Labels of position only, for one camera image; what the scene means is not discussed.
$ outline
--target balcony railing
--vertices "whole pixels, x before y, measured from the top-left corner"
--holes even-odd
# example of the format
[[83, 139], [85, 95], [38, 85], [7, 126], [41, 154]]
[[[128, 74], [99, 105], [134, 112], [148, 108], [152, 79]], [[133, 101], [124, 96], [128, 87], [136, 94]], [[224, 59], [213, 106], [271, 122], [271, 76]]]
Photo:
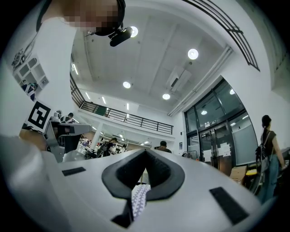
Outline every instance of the balcony railing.
[[81, 109], [145, 129], [172, 135], [173, 126], [85, 101]]
[[73, 77], [70, 74], [70, 84], [71, 84], [71, 95], [73, 101], [76, 103], [76, 105], [80, 108], [82, 104], [85, 102], [84, 97], [82, 96], [80, 90], [78, 89]]
[[191, 4], [192, 6], [198, 8], [199, 10], [213, 18], [218, 24], [220, 24], [235, 41], [243, 56], [245, 57], [247, 64], [253, 66], [258, 71], [260, 71], [255, 55], [248, 41], [246, 40], [244, 33], [221, 8], [219, 8], [210, 0], [182, 1], [187, 2], [188, 4]]

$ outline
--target double door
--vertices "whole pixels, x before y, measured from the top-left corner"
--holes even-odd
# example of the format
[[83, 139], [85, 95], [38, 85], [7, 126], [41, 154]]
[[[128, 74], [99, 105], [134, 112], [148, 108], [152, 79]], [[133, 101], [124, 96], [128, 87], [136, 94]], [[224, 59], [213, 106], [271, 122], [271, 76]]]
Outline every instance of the double door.
[[235, 159], [234, 141], [229, 123], [200, 133], [200, 160], [230, 176]]

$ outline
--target jeans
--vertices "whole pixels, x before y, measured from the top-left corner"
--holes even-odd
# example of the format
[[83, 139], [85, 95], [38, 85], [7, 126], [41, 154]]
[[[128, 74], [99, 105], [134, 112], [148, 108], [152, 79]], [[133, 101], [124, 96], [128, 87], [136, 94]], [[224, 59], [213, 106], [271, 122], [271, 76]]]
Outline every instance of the jeans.
[[279, 173], [279, 161], [277, 155], [270, 156], [269, 161], [269, 168], [265, 171], [265, 181], [258, 193], [258, 199], [262, 204], [273, 197]]

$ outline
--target brown shirt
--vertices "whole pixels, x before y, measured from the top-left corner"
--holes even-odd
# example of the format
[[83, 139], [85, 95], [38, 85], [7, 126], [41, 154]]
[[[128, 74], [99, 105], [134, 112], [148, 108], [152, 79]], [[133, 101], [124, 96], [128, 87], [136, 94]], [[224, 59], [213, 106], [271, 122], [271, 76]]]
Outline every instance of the brown shirt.
[[272, 154], [276, 154], [276, 151], [275, 149], [273, 148], [273, 143], [272, 143], [272, 140], [274, 139], [274, 137], [276, 136], [275, 132], [269, 130], [267, 131], [267, 135], [265, 137], [265, 139], [267, 138], [268, 136], [268, 139], [266, 141], [266, 144], [265, 144], [265, 148], [266, 148], [266, 153], [268, 155], [271, 155], [272, 153], [272, 150], [273, 150], [273, 153]]
[[159, 147], [157, 150], [161, 150], [161, 151], [166, 151], [166, 152], [169, 152], [169, 153], [172, 153], [171, 150], [165, 148], [165, 147]]

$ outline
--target black and white square marker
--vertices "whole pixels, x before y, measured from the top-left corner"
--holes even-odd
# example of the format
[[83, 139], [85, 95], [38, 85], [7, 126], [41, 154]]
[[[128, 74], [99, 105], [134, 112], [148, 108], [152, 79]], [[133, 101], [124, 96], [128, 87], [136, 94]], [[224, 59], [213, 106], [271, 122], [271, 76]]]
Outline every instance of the black and white square marker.
[[32, 126], [34, 130], [45, 132], [46, 125], [49, 121], [49, 113], [51, 108], [36, 101], [29, 117], [28, 117], [28, 125]]

